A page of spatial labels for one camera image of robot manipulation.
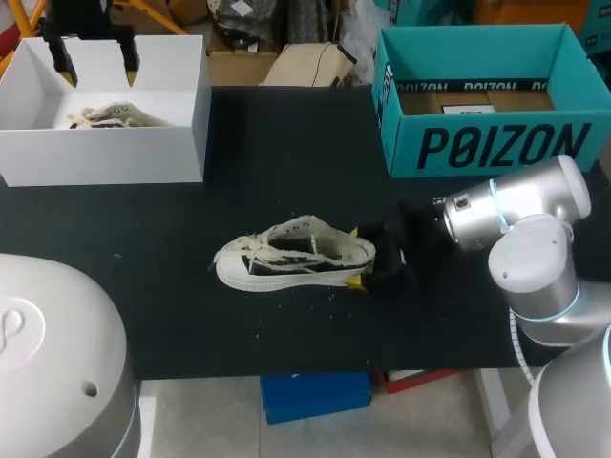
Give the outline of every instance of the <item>white shoe sole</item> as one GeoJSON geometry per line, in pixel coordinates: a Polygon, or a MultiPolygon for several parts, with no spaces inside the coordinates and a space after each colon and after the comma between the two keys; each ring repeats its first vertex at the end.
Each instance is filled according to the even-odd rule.
{"type": "Polygon", "coordinates": [[[294,286],[322,285],[322,286],[348,286],[346,281],[354,276],[366,272],[367,269],[342,270],[337,272],[322,272],[316,274],[297,275],[250,275],[246,279],[236,278],[235,271],[224,271],[217,264],[219,280],[227,286],[247,291],[249,293],[266,293],[294,286]]]}

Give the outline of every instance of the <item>black table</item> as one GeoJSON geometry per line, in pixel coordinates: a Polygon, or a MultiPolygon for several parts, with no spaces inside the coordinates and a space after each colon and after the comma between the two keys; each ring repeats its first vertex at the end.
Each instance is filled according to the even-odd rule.
{"type": "MultiPolygon", "coordinates": [[[[207,159],[203,184],[3,184],[0,252],[97,281],[142,379],[516,365],[486,253],[440,267],[443,287],[420,299],[326,287],[248,294],[207,271],[246,232],[304,214],[350,230],[398,199],[423,203],[483,179],[389,178],[368,88],[216,90],[207,159]]],[[[576,228],[575,261],[580,276],[611,281],[611,192],[600,170],[586,179],[593,214],[576,228]]],[[[526,342],[525,353],[531,364],[557,354],[526,342]]]]}

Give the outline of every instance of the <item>tiled floor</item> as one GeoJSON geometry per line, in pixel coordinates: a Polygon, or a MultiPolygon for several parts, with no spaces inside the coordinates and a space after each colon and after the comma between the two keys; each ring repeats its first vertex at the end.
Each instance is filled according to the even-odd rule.
{"type": "Polygon", "coordinates": [[[367,408],[274,426],[257,377],[145,382],[142,397],[144,421],[151,404],[155,421],[140,458],[490,457],[469,372],[393,395],[378,390],[367,408]]]}

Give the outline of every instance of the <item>white cable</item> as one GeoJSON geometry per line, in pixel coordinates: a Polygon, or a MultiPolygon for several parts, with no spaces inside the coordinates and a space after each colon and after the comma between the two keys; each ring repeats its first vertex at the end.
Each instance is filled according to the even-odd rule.
{"type": "Polygon", "coordinates": [[[532,386],[535,383],[535,377],[531,373],[531,369],[528,367],[526,360],[524,359],[524,353],[522,353],[522,346],[519,344],[519,337],[517,336],[517,323],[516,323],[516,315],[509,309],[509,328],[512,332],[512,342],[514,344],[514,352],[516,353],[517,361],[519,362],[519,366],[524,372],[524,377],[528,383],[532,386]]]}

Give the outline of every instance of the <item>white box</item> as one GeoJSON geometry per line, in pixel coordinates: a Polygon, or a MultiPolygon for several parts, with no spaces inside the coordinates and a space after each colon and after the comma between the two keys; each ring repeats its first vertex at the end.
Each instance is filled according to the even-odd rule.
{"type": "Polygon", "coordinates": [[[130,88],[116,41],[64,40],[78,84],[42,38],[21,41],[0,80],[0,173],[9,186],[202,181],[210,111],[201,36],[137,36],[130,88]],[[173,127],[57,130],[84,107],[131,102],[173,127]]]}

